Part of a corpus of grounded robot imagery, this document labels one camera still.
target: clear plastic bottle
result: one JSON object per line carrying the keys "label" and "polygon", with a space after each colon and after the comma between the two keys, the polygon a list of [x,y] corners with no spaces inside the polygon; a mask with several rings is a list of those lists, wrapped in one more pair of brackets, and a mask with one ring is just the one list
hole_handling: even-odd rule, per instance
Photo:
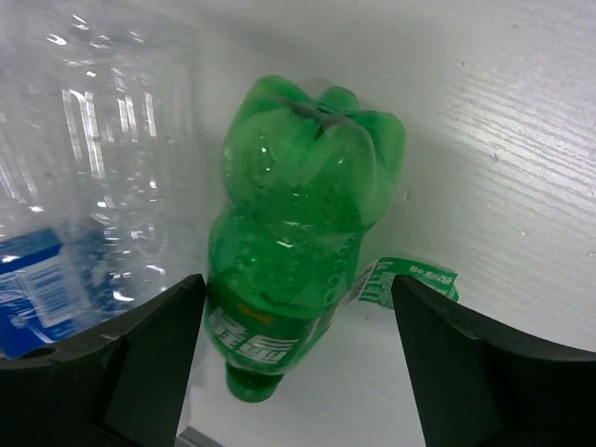
{"label": "clear plastic bottle", "polygon": [[47,153],[0,78],[0,350],[8,357],[89,325],[90,302],[59,236],[65,211]]}
{"label": "clear plastic bottle", "polygon": [[19,154],[46,166],[35,190],[20,175],[26,203],[0,206],[23,229],[53,228],[88,297],[87,325],[199,269],[179,268],[169,209],[171,160],[196,150],[189,3],[0,0],[7,170],[20,172]]}

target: bottle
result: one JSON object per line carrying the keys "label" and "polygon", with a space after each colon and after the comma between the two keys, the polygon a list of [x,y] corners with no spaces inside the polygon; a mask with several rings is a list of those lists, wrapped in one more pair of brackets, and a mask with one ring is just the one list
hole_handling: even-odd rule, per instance
{"label": "bottle", "polygon": [[257,81],[223,144],[229,201],[210,230],[207,327],[241,400],[268,399],[327,331],[365,233],[396,187],[405,132],[340,87]]}
{"label": "bottle", "polygon": [[[186,0],[0,4],[0,108],[10,142],[3,146],[0,133],[0,229],[14,229],[6,240],[45,231],[37,246],[58,251],[75,285],[69,296],[81,297],[72,304],[82,314],[71,331],[78,332],[200,269],[176,252],[183,225],[171,219],[174,208],[184,210],[172,199],[184,200],[178,186],[189,180],[186,153],[195,141],[195,7]],[[186,250],[200,247],[196,231],[185,230],[194,236]],[[0,301],[9,296],[0,289]],[[0,334],[0,349],[6,339]]]}
{"label": "bottle", "polygon": [[46,154],[6,87],[0,84],[0,351],[16,358],[84,330],[89,302],[59,236],[64,206]]}
{"label": "bottle", "polygon": [[109,277],[91,295],[110,318],[183,276],[168,265],[167,205],[170,161],[193,138],[196,32],[178,0],[7,1],[18,90],[68,197],[75,262]]}

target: blue label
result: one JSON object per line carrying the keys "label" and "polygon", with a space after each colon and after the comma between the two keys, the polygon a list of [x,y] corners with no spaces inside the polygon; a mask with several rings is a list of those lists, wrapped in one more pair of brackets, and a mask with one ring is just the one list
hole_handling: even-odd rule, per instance
{"label": "blue label", "polygon": [[0,350],[16,358],[76,333],[65,257],[52,230],[0,244]]}

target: white surface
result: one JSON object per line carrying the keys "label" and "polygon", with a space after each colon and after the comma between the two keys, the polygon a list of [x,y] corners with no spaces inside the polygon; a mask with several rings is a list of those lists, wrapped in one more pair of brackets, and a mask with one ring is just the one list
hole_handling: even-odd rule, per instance
{"label": "white surface", "polygon": [[[409,133],[400,191],[362,263],[460,273],[461,303],[596,350],[596,7],[568,0],[201,0],[203,167],[251,83],[326,78]],[[197,218],[223,203],[203,169]],[[278,393],[234,400],[213,348],[191,425],[226,447],[423,445],[397,327],[348,308]]]}

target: water droplet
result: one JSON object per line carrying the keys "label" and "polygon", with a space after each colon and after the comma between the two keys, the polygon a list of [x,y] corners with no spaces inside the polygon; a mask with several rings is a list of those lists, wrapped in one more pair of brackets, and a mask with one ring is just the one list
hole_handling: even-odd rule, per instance
{"label": "water droplet", "polygon": [[62,39],[59,35],[48,34],[47,37],[46,37],[46,40],[48,42],[51,42],[52,44],[66,45],[66,41],[64,39]]}
{"label": "water droplet", "polygon": [[339,284],[339,281],[342,279],[341,275],[333,275],[331,278],[329,278],[329,280],[327,281],[327,287],[329,287],[330,289],[333,289],[335,286],[337,286],[337,284]]}
{"label": "water droplet", "polygon": [[335,299],[335,291],[328,291],[325,294],[325,303],[330,303]]}
{"label": "water droplet", "polygon": [[333,263],[333,270],[335,270],[336,272],[343,272],[345,270],[345,266],[346,266],[345,260],[340,259],[339,261],[335,261]]}
{"label": "water droplet", "polygon": [[246,270],[246,263],[242,258],[236,258],[234,261],[234,265],[236,266],[236,270],[238,272],[244,272]]}
{"label": "water droplet", "polygon": [[96,43],[96,42],[89,42],[89,44],[90,44],[92,47],[94,47],[94,48],[97,48],[97,49],[107,49],[107,48],[109,48],[109,46],[107,46],[107,45],[105,45],[105,44],[98,44],[98,43]]}

